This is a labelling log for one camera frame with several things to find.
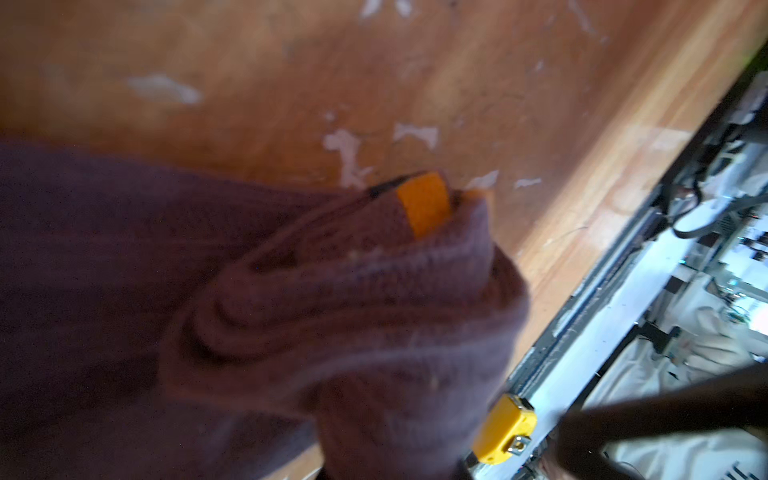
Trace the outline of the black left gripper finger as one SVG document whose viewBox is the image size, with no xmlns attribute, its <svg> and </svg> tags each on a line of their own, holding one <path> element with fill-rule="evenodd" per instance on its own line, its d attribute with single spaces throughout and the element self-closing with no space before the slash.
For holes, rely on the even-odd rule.
<svg viewBox="0 0 768 480">
<path fill-rule="evenodd" d="M 553 448 L 559 465 L 578 479 L 637 479 L 606 459 L 614 441 L 737 427 L 767 428 L 767 366 L 733 371 L 684 389 L 561 417 Z"/>
</svg>

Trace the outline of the purple sock beige toe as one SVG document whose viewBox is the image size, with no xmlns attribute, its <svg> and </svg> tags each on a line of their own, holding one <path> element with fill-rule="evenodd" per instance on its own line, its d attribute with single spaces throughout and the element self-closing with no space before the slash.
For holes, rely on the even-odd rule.
<svg viewBox="0 0 768 480">
<path fill-rule="evenodd" d="M 2 477 L 466 477 L 529 310 L 489 216 L 3 141 Z"/>
</svg>

